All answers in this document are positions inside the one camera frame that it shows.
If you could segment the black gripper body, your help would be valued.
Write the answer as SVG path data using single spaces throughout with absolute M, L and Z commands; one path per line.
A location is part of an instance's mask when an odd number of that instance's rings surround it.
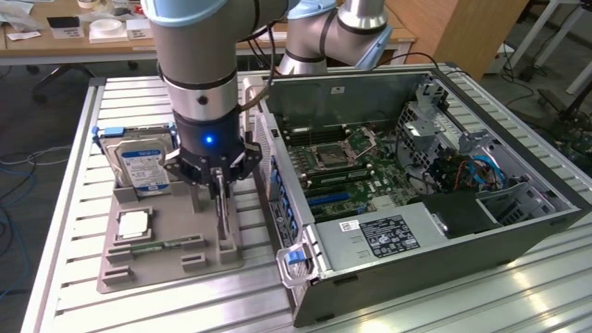
M 231 163 L 244 152 L 240 136 L 240 112 L 232 110 L 212 121 L 196 121 L 175 114 L 175 123 L 180 137 L 180 158 L 183 176 L 192 182 L 211 182 L 211 169 L 222 168 L 224 179 L 234 182 L 239 170 Z

